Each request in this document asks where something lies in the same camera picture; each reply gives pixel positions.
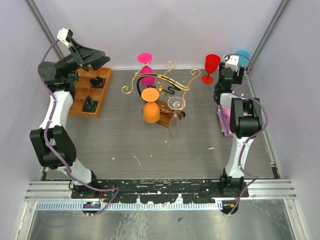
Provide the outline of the red wine glass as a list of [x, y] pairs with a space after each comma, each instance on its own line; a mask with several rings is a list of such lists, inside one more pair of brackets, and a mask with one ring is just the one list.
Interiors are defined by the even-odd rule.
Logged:
[[206, 71], [206, 75], [203, 75], [201, 81], [206, 84], [210, 85], [214, 82], [214, 78], [211, 76], [219, 67], [221, 62], [221, 58], [219, 55], [216, 54], [208, 54], [205, 57], [204, 62], [204, 69]]

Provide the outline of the blue wine glass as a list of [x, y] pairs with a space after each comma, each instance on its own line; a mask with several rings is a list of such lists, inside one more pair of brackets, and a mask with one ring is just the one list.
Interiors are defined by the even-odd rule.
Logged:
[[249, 64], [248, 59], [251, 58], [251, 54], [246, 50], [238, 50], [236, 53], [240, 54], [237, 66], [246, 68]]

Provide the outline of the pink wine glass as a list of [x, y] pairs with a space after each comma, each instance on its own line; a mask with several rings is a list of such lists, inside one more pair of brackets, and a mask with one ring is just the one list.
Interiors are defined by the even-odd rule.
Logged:
[[[149, 66], [149, 64], [152, 62], [152, 59], [153, 56], [148, 52], [138, 55], [137, 60], [143, 64], [143, 67], [140, 71], [142, 75], [154, 73], [153, 69]], [[154, 76], [146, 76], [140, 82], [143, 86], [147, 87], [149, 85], [153, 85], [156, 82], [156, 79]]]

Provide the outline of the orange wine glass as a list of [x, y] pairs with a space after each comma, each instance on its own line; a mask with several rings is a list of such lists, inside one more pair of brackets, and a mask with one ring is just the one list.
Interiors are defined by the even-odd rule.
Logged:
[[160, 119], [160, 109], [156, 103], [159, 92], [152, 87], [146, 88], [141, 93], [141, 98], [146, 102], [143, 108], [143, 119], [145, 122], [153, 124]]

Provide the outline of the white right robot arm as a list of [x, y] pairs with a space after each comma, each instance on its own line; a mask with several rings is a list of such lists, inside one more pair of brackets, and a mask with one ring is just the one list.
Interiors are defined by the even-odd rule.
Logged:
[[[193, 80], [201, 79], [204, 84], [214, 82], [212, 74], [218, 72], [218, 81], [215, 84], [213, 100], [217, 105], [220, 125], [225, 134], [232, 135], [232, 147], [227, 165], [219, 179], [219, 191], [225, 197], [231, 197], [235, 192], [245, 191], [244, 182], [245, 163], [252, 142], [268, 123], [267, 114], [258, 98], [237, 94], [233, 85], [238, 88], [248, 81], [248, 73], [244, 65], [239, 65], [240, 52], [219, 57], [209, 54], [205, 58], [202, 74], [199, 69], [192, 69], [190, 74]], [[180, 121], [186, 115], [186, 93], [191, 90], [190, 84], [182, 84], [166, 73], [157, 74], [150, 67], [152, 55], [141, 53], [137, 60], [141, 63], [140, 69], [134, 74], [130, 85], [122, 87], [121, 91], [129, 95], [137, 91], [143, 102], [143, 120], [148, 124], [161, 125], [156, 131], [145, 128], [135, 131], [129, 144], [116, 142], [113, 149], [122, 156], [136, 156], [143, 153], [143, 139], [150, 145], [152, 153], [158, 152], [160, 157], [166, 153], [159, 144], [161, 136], [176, 136], [179, 133]]]

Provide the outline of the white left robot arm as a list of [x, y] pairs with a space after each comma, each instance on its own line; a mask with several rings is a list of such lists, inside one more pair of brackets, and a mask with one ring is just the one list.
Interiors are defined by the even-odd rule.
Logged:
[[100, 185], [92, 170], [77, 158], [76, 147], [66, 131], [69, 110], [74, 103], [76, 89], [74, 78], [77, 69], [98, 70], [110, 58], [100, 50], [81, 50], [69, 54], [58, 62], [42, 60], [38, 73], [50, 95], [50, 103], [42, 124], [29, 134], [40, 165], [66, 175], [73, 189], [95, 198]]

